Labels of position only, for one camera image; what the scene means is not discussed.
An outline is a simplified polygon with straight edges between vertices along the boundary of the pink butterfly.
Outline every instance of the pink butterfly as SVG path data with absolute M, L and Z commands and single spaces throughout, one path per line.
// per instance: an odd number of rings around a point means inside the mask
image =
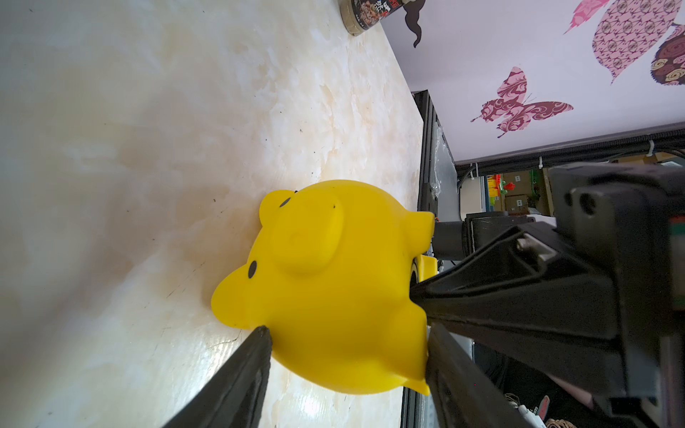
M 497 90 L 499 98 L 483 104 L 481 115 L 471 122 L 479 118 L 483 118 L 486 122 L 493 122 L 504 116 L 504 120 L 497 128 L 506 134 L 509 131 L 525 129 L 533 120 L 542 121 L 559 113 L 573 110 L 571 104 L 558 101 L 524 104 L 527 84 L 523 71 L 519 67 L 512 68 L 509 78 Z
M 583 0 L 580 2 L 578 7 L 573 13 L 573 18 L 571 19 L 571 26 L 566 33 L 571 31 L 574 27 L 579 27 L 582 23 L 586 22 L 588 19 L 592 18 L 598 10 L 602 9 L 609 0 Z

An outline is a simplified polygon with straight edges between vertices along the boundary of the butterfly wall decal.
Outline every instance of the butterfly wall decal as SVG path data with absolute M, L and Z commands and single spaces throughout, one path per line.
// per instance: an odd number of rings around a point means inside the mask
M 497 90 L 498 99 L 483 104 L 480 116 L 486 122 L 493 122 L 504 116 L 498 129 L 506 134 L 509 131 L 525 129 L 531 121 L 543 121 L 559 113 L 573 110 L 573 106 L 559 101 L 543 101 L 525 104 L 528 81 L 519 67 L 514 67 L 509 78 Z

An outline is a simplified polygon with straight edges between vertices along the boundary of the cardboard box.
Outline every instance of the cardboard box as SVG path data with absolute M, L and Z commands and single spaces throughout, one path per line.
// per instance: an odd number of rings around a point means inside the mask
M 513 194 L 507 195 L 504 198 L 504 205 L 510 214 L 529 214 L 528 209 L 528 195 L 527 194 Z
M 656 152 L 654 153 L 653 156 L 647 156 L 647 155 L 635 155 L 635 156 L 624 156 L 623 158 L 619 158 L 619 164 L 637 164 L 637 165 L 651 165 L 655 164 L 656 162 L 661 162 L 664 160 L 668 160 L 671 158 L 675 158 L 674 155 L 671 155 L 670 153 L 664 153 L 664 152 Z
M 513 183 L 516 186 L 514 190 L 509 190 L 509 193 L 505 195 L 505 197 L 509 197 L 509 194 L 533 195 L 533 182 L 530 178 L 530 171 L 502 174 L 502 179 L 507 183 Z

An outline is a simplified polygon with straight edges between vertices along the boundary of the product label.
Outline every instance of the product label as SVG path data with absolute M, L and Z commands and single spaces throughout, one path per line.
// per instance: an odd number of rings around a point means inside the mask
M 369 29 L 381 19 L 404 6 L 402 0 L 351 0 L 352 10 L 363 29 Z

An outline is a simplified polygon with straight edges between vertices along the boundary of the toy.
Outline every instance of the toy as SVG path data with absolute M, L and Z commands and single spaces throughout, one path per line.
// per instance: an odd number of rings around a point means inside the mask
M 374 394 L 425 383 L 425 312 L 414 280 L 437 273 L 434 216 L 379 188 L 324 181 L 268 194 L 247 263 L 214 291 L 212 310 L 240 329 L 266 325 L 273 357 L 321 386 Z

